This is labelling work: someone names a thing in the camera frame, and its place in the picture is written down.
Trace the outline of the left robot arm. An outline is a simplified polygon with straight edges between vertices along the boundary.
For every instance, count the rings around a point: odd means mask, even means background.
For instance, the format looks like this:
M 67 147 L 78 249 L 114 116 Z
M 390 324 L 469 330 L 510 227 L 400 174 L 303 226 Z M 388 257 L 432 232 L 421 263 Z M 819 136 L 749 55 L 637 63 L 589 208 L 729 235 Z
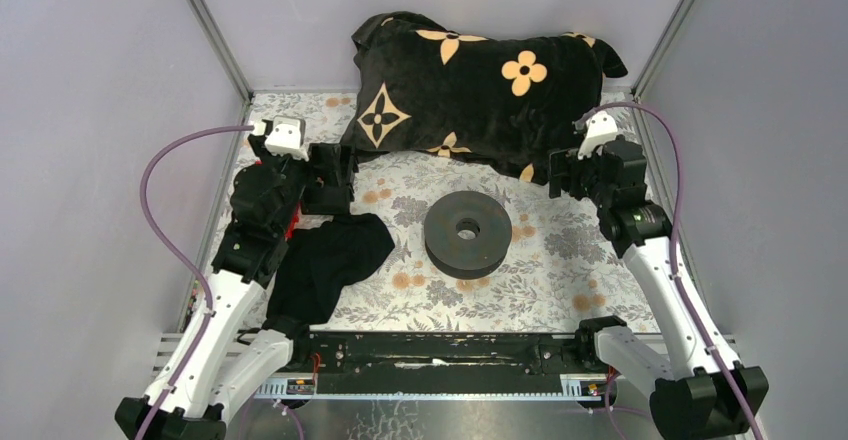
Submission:
M 272 374 L 309 361 L 308 326 L 277 316 L 233 363 L 223 364 L 288 249 L 285 235 L 310 177 L 303 143 L 249 139 L 259 161 L 235 178 L 233 217 L 211 276 L 201 280 L 203 304 L 145 393 L 117 407 L 115 420 L 129 439 L 223 439 L 235 414 Z

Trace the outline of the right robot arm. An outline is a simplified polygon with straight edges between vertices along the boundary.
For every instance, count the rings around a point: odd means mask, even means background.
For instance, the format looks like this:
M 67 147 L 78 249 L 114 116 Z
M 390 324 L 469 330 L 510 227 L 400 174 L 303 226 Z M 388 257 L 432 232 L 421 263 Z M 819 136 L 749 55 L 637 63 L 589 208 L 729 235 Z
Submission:
M 549 195 L 590 200 L 599 228 L 637 280 L 660 328 L 666 354 L 638 340 L 624 321 L 581 322 L 575 362 L 624 376 L 649 404 L 665 439 L 715 439 L 756 432 L 769 390 L 763 370 L 746 366 L 711 320 L 682 262 L 673 223 L 647 197 L 640 145 L 617 135 L 549 155 Z

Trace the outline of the grey perforated spool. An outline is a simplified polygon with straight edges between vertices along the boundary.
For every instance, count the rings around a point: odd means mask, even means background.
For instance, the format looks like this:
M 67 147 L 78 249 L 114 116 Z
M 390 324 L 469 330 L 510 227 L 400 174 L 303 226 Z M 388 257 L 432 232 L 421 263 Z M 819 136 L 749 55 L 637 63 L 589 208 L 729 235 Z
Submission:
M 428 258 L 442 273 L 476 280 L 495 272 L 505 260 L 512 222 L 494 198 L 475 191 L 450 193 L 428 210 L 423 223 Z

